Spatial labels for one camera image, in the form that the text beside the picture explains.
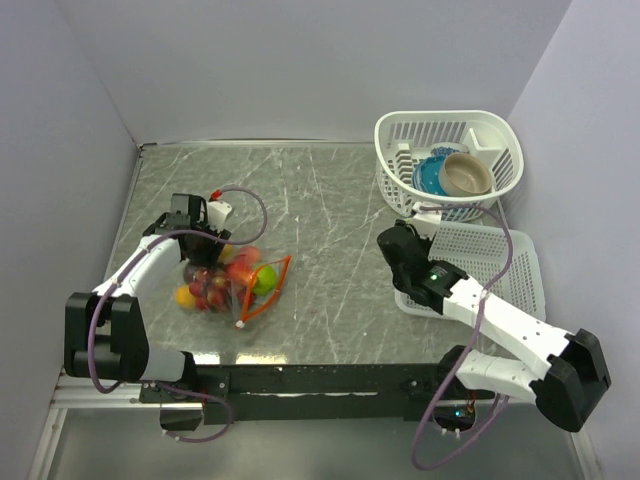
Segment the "green fake apple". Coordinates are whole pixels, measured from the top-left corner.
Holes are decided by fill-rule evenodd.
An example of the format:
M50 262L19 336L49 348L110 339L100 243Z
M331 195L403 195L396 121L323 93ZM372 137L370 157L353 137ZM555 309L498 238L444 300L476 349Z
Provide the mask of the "green fake apple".
M255 271L254 279L255 282L252 287L252 292L258 296L269 294L276 288L279 282L278 273L270 264L260 266Z

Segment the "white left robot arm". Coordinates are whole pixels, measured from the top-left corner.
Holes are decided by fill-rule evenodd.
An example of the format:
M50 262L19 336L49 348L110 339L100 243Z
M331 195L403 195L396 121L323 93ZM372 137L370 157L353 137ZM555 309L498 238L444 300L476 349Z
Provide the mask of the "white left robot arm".
M65 305L64 369L89 378L108 394L122 383L163 382L178 402L197 393L193 354L149 343L141 301L183 261L208 267L218 260L230 232L222 228L231 207L193 194L174 194L170 209L143 232L128 260L88 293Z

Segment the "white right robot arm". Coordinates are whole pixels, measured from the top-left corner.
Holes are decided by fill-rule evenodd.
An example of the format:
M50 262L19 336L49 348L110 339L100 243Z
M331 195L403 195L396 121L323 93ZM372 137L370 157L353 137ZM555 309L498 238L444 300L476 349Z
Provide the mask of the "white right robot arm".
M403 220L377 244L391 269L398 307L421 317L457 321L494 341L509 358L472 351L437 375L439 390L460 398L486 390L535 405L557 427L578 432L611 385L599 339L538 320L445 260L430 258L428 239Z

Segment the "clear zip top bag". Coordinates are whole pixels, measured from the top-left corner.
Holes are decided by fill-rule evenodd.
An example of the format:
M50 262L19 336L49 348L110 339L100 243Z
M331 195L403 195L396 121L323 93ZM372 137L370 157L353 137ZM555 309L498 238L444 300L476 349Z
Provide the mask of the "clear zip top bag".
M228 263L218 261L209 268L187 264L183 268L183 283L181 285L188 285L190 292L197 300L194 309L182 309L211 312L216 315L227 314L237 329L245 328L249 321L265 313L282 294L292 257L285 255L277 258L262 249L260 250L263 257L254 266L254 275L260 266L272 265L279 277L279 282L272 292L264 296L255 295L252 292L255 282L254 276L248 286L233 283L227 275L227 267L232 260Z

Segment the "white perforated basket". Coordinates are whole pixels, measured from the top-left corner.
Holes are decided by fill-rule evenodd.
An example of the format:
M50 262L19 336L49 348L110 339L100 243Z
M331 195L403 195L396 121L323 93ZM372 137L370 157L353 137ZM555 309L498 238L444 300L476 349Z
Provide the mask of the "white perforated basket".
M486 285L510 260L509 270L491 292L525 313L544 322L546 301L538 256L531 238L512 230L513 254L508 254L504 232L499 227L443 222L431 241L432 261L447 261L481 285Z

